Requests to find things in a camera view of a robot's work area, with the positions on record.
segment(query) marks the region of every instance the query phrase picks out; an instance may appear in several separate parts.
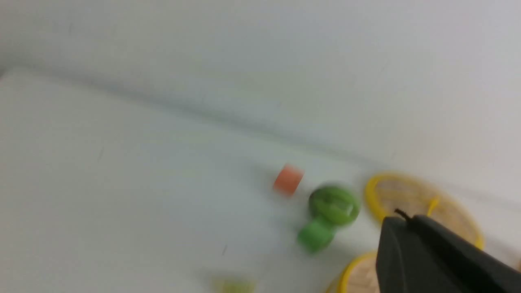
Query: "yellow plate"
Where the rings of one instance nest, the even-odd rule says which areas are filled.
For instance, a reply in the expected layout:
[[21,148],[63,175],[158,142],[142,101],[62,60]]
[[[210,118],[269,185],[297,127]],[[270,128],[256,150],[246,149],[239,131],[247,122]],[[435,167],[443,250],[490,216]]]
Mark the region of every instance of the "yellow plate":
[[483,234],[469,214],[450,197],[421,180],[393,173],[378,174],[365,188],[369,209],[379,222],[396,216],[400,209],[409,216],[428,215],[463,239],[483,249]]
[[380,293],[376,275],[376,251],[354,259],[331,283],[326,293]]

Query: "orange block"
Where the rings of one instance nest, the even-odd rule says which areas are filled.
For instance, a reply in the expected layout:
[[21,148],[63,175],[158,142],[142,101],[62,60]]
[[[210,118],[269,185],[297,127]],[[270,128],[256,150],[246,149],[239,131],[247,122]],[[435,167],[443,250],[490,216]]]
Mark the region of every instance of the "orange block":
[[273,189],[281,191],[287,197],[293,196],[300,181],[304,177],[304,171],[286,164],[273,184]]

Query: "yellow container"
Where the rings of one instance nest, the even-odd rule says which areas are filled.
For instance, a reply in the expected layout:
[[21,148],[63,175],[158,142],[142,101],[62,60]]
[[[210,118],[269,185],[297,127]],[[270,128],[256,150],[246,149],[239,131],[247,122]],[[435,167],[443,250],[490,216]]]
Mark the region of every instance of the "yellow container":
[[380,293],[376,276],[376,251],[354,259],[326,290],[326,293]]

